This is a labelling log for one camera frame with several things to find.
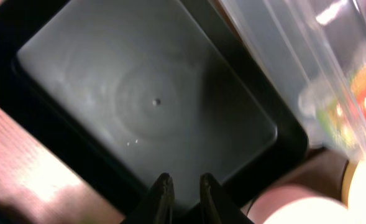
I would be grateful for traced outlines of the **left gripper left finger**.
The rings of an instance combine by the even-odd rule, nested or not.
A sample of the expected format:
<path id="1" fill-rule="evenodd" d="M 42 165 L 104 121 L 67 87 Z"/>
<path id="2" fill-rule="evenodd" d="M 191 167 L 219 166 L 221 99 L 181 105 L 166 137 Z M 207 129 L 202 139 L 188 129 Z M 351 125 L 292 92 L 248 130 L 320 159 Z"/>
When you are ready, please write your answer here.
<path id="1" fill-rule="evenodd" d="M 173 179 L 169 174 L 162 173 L 121 224 L 171 224 L 174 201 Z"/>

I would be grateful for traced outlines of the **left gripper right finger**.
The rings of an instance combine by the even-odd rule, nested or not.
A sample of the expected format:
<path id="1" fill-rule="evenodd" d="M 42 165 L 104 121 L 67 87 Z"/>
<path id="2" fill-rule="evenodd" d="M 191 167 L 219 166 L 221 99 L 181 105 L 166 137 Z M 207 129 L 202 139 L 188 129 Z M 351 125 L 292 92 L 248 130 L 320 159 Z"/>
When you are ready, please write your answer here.
<path id="1" fill-rule="evenodd" d="M 254 224 L 210 173 L 200 177 L 200 205 L 205 224 Z"/>

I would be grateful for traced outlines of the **white bowl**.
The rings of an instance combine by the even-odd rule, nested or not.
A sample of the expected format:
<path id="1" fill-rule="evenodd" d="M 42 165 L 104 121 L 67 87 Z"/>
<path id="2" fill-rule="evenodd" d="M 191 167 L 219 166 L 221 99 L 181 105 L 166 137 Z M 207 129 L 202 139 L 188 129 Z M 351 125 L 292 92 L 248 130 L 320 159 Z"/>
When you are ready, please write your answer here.
<path id="1" fill-rule="evenodd" d="M 267 190 L 253 202 L 247 218 L 263 224 L 354 222 L 341 202 L 301 185 L 282 185 Z"/>

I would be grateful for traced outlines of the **green snack wrapper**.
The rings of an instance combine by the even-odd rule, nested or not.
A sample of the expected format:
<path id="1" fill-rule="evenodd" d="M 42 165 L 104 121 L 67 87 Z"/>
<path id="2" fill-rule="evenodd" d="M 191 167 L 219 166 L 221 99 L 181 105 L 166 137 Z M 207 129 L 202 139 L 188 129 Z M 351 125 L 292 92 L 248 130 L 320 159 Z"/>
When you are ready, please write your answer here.
<path id="1" fill-rule="evenodd" d="M 349 86 L 355 98 L 355 105 L 350 107 L 350 111 L 359 110 L 366 121 L 366 63 L 350 75 Z M 321 127 L 343 150 L 352 152 L 358 146 L 343 107 L 337 100 L 332 100 L 325 110 L 317 111 L 316 117 Z"/>

